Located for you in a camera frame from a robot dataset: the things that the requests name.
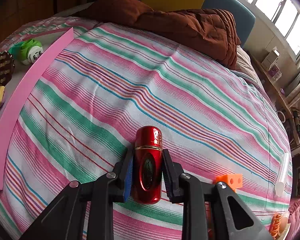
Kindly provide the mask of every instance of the small box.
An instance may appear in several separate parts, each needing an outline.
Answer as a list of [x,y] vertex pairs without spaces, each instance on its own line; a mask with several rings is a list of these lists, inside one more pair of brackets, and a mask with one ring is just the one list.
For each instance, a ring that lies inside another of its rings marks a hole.
[[277,63],[278,57],[279,57],[279,52],[276,49],[273,49],[269,52],[269,54],[263,60],[261,65],[266,71],[268,71],[274,64]]
[[272,64],[276,60],[278,60],[279,52],[276,49],[273,49],[269,52],[268,56],[266,57],[267,60]]
[[282,73],[278,68],[277,64],[273,64],[273,66],[271,66],[271,68],[269,69],[268,73],[271,76],[272,82],[276,82],[282,76]]

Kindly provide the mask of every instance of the white cylinder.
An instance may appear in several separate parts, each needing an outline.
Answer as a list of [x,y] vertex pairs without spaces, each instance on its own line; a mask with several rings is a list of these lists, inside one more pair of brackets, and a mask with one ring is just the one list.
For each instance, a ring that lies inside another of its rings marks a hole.
[[290,162],[290,154],[284,153],[284,155],[281,159],[281,164],[280,164],[277,181],[275,182],[275,185],[274,185],[275,193],[279,197],[282,196],[283,191],[284,191],[284,185],[286,185],[286,182],[287,182],[289,162]]

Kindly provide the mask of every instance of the pink ruler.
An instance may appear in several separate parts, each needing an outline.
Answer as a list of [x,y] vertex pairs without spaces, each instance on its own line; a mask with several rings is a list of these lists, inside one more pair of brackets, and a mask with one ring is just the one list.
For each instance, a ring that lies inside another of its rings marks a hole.
[[73,39],[73,28],[70,28],[31,66],[6,103],[0,119],[0,190],[3,189],[3,173],[8,146],[20,111],[44,71]]

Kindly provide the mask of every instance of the brown blanket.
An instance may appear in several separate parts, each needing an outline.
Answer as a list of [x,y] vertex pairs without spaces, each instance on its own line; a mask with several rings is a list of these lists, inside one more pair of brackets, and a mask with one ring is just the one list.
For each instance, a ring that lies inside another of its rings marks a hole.
[[215,59],[229,69],[237,61],[237,36],[233,15],[220,9],[154,11],[138,0],[97,0],[79,14],[157,33]]

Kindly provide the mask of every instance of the brown toy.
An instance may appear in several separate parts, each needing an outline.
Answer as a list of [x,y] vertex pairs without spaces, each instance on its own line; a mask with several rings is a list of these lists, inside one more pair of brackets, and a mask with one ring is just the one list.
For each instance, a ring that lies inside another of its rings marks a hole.
[[14,58],[12,54],[3,52],[0,54],[0,86],[5,86],[12,78],[14,71]]

